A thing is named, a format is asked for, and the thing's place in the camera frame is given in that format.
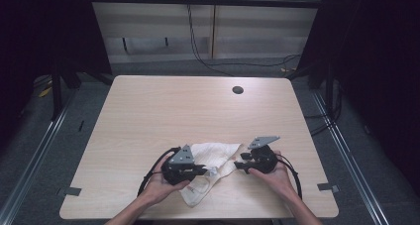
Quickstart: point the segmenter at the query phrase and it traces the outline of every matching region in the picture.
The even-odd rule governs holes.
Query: black cable
[[[143,190],[145,190],[146,184],[149,182],[149,179],[151,179],[152,175],[154,175],[154,169],[155,169],[155,167],[158,165],[158,163],[160,162],[160,160],[161,160],[161,159],[163,159],[163,158],[164,158],[164,156],[166,156],[168,153],[170,153],[170,152],[177,153],[179,150],[181,150],[181,147],[178,147],[178,148],[171,148],[171,149],[167,150],[166,152],[164,152],[164,153],[163,153],[163,154],[162,154],[162,155],[161,155],[161,156],[157,159],[157,161],[155,162],[155,164],[152,166],[151,170],[149,170],[148,174],[146,174],[146,176],[145,176],[145,177],[143,177],[143,182],[142,182],[142,184],[140,185],[139,192],[137,193],[137,196],[139,196],[139,195],[143,192]]]
[[[311,63],[310,65],[306,67],[300,67],[300,68],[298,67],[293,73],[288,75],[286,78],[291,81],[297,77],[306,75],[312,70],[313,67],[315,67],[315,65],[316,65],[315,63]]]
[[[190,42],[191,42],[191,47],[192,47],[192,52],[194,53],[195,58],[202,63],[204,66],[206,66],[208,69],[211,69],[213,71],[217,71],[219,73],[223,73],[229,76],[234,76],[233,74],[224,72],[222,70],[218,70],[215,69],[211,66],[219,66],[219,65],[249,65],[249,66],[260,66],[260,67],[272,67],[272,66],[278,66],[278,65],[282,65],[282,64],[286,64],[287,62],[297,58],[297,57],[301,57],[301,54],[299,55],[289,55],[286,56],[282,62],[279,63],[273,63],[273,64],[256,64],[256,63],[241,63],[241,62],[229,62],[229,63],[209,63],[209,62],[204,62],[204,60],[201,58],[200,53],[198,51],[198,47],[195,41],[195,34],[194,34],[194,28],[193,28],[193,24],[192,24],[192,17],[191,17],[191,6],[187,5],[187,10],[188,10],[188,21],[189,21],[189,32],[190,32]]]
[[[293,175],[293,178],[294,178],[294,182],[296,183],[297,195],[299,195],[300,199],[302,199],[302,186],[300,184],[299,176],[297,176],[298,173],[296,172],[296,170],[294,170],[293,165],[287,158],[279,154],[276,154],[276,155],[282,157],[283,159],[287,161],[287,163],[285,163],[283,160],[277,160],[281,164],[285,165],[288,169],[290,169],[291,174]]]
[[[191,47],[192,47],[192,52],[194,53],[195,58],[210,70],[213,70],[213,71],[216,71],[216,72],[219,72],[219,73],[222,73],[222,74],[226,74],[228,76],[235,76],[233,74],[224,72],[222,70],[212,68],[206,62],[203,61],[203,59],[200,56],[200,53],[198,52],[197,44],[195,42],[195,34],[194,34],[194,29],[192,27],[191,6],[187,5],[186,7],[188,9],[188,21],[189,21],[189,33],[190,33]]]
[[[314,130],[311,131],[311,136],[314,137],[322,132],[324,132],[326,129],[328,129],[329,127],[333,126],[334,124],[336,124],[337,120],[340,118],[341,115],[341,111],[342,111],[342,99],[343,98],[343,88],[341,87],[341,84],[339,84],[339,93],[337,95],[337,99],[336,99],[336,109],[333,111],[334,112],[334,116],[333,118],[330,119],[329,123],[327,125],[323,125],[321,127],[318,127]]]
[[[335,109],[334,109],[334,112],[337,112],[337,111],[339,111],[339,108],[338,107],[336,107]],[[317,115],[309,115],[309,116],[303,116],[304,118],[306,118],[306,119],[313,119],[313,118],[322,118],[322,117],[326,117],[327,116],[327,114],[317,114]]]

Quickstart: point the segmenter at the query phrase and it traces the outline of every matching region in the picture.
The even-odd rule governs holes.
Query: cloth
[[[185,203],[194,207],[207,195],[213,185],[236,169],[229,158],[241,144],[204,143],[191,146],[196,165],[205,165],[207,172],[196,176],[180,193]]]

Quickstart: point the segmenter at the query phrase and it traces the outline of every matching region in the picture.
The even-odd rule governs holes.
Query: metal rail
[[[314,93],[315,102],[324,115],[327,115],[327,110],[325,106],[324,99],[322,98],[319,92]],[[324,117],[325,123],[331,125],[328,127],[331,136],[333,137],[334,142],[336,143],[337,149],[339,150],[344,163],[346,164],[347,169],[349,170],[350,175],[353,178],[353,181],[356,184],[356,187],[359,190],[359,193],[362,196],[362,199],[365,202],[368,212],[370,213],[371,218],[373,219],[374,224],[376,225],[389,225],[388,220],[378,202],[376,196],[371,190],[368,182],[366,181],[361,169],[359,168],[358,163],[352,155],[350,148],[348,147],[342,133],[340,132],[339,127],[336,123],[332,122],[328,116]]]
[[[320,0],[65,0],[90,1],[99,3],[135,3],[135,4],[180,4],[180,5],[217,5],[217,6],[253,6],[278,8],[318,9],[322,6],[345,5],[346,2],[326,3]]]
[[[42,162],[50,149],[53,139],[61,127],[61,124],[67,113],[68,106],[72,102],[75,92],[76,90],[71,92],[71,95],[62,108],[61,113],[58,114],[54,121],[51,121],[49,128],[44,134],[44,137],[38,145],[38,148],[31,158],[31,161],[29,162],[22,176],[19,178],[18,183],[7,198],[5,204],[3,205],[0,212],[1,225],[10,225],[15,219],[16,214],[22,205],[22,202],[24,201],[25,196],[32,185],[32,182],[34,181],[34,178],[37,175],[37,172],[40,169]]]

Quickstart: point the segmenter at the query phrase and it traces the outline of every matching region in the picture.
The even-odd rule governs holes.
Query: cable
[[[200,53],[198,51],[198,47],[195,41],[195,34],[194,34],[194,28],[193,28],[193,24],[192,24],[192,17],[191,17],[191,6],[187,5],[187,10],[188,10],[188,22],[189,22],[189,32],[190,32],[190,42],[191,42],[191,47],[192,47],[192,52],[195,56],[195,58],[202,63],[204,66],[206,66],[208,69],[219,72],[219,73],[223,73],[229,76],[234,76],[231,73],[222,71],[222,70],[218,70],[215,69],[211,66],[219,66],[219,65],[249,65],[249,66],[259,66],[259,67],[272,67],[272,66],[278,66],[278,65],[282,65],[284,64],[284,66],[286,67],[286,63],[297,58],[297,57],[301,57],[301,54],[297,54],[297,55],[289,55],[286,56],[282,62],[279,63],[273,63],[273,64],[256,64],[256,63],[241,63],[241,62],[226,62],[226,63],[209,63],[209,62],[204,62],[204,60],[201,58]]]
[[[146,176],[143,177],[143,182],[140,185],[139,192],[137,193],[137,196],[139,196],[143,192],[143,190],[145,190],[146,184],[149,182],[149,179],[151,179],[152,175],[154,175],[154,169],[158,165],[158,163],[160,162],[160,160],[162,160],[164,158],[164,156],[166,156],[168,153],[170,153],[170,152],[177,153],[179,150],[181,150],[181,147],[171,148],[171,149],[167,150],[166,152],[164,152],[157,159],[157,161],[155,162],[155,164],[152,166],[151,170],[149,170],[148,174],[146,174]]]
[[[293,178],[294,178],[294,182],[296,183],[297,195],[299,195],[300,199],[302,199],[302,186],[300,184],[299,176],[297,176],[298,173],[296,172],[296,170],[294,170],[293,165],[287,158],[285,158],[284,156],[280,154],[276,154],[276,156],[279,156],[282,159],[285,159],[287,161],[286,163],[283,160],[277,160],[279,163],[285,165],[288,169],[290,169],[291,174],[293,175]]]
[[[218,70],[215,68],[210,67],[206,62],[203,61],[203,59],[200,56],[200,53],[198,52],[198,48],[197,48],[197,44],[195,42],[195,35],[194,35],[194,29],[192,27],[192,18],[191,18],[191,6],[187,5],[186,6],[188,9],[188,21],[189,21],[189,33],[190,33],[190,41],[191,41],[191,47],[192,47],[192,52],[194,53],[195,58],[202,63],[204,66],[206,66],[208,69],[222,73],[222,74],[226,74],[228,76],[235,76],[233,74],[224,72],[222,70]]]
[[[334,109],[334,112],[339,111],[339,107],[336,106],[336,108]],[[303,116],[305,119],[313,119],[313,118],[322,118],[322,117],[326,117],[327,114],[317,114],[317,115],[309,115],[309,116]]]
[[[311,130],[311,136],[314,137],[322,132],[324,132],[327,128],[333,126],[336,124],[337,120],[340,118],[341,112],[342,112],[342,99],[343,98],[343,88],[341,87],[341,84],[339,84],[339,93],[337,95],[336,99],[336,109],[333,111],[334,115],[333,118],[330,119],[330,122],[327,125],[323,125],[321,127],[318,127],[314,130]]]

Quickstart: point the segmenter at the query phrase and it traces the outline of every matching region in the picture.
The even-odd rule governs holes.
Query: wooden table
[[[244,89],[233,92],[234,86]],[[247,146],[255,136],[278,135],[270,144],[299,172],[303,200],[318,217],[338,207],[290,81],[279,78],[118,76],[60,210],[64,219],[111,218],[137,195],[156,159],[185,144],[220,142]],[[282,201],[252,175],[235,170],[200,204],[188,207],[171,194],[141,219],[291,217]]]

